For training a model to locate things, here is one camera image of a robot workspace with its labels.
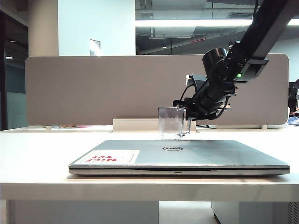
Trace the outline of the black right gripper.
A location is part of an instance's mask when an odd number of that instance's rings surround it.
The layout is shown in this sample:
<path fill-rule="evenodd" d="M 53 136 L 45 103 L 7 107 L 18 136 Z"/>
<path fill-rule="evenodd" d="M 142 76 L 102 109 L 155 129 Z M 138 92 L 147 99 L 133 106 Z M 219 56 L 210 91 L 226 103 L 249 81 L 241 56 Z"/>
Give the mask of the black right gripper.
<path fill-rule="evenodd" d="M 195 94 L 192 98 L 174 100 L 173 107 L 186 109 L 186 120 L 214 120 L 219 118 L 225 111 L 223 107 L 219 112 L 219 108 L 224 102 L 224 94 L 220 94 L 215 99 L 211 98 L 209 94 L 199 96 Z"/>

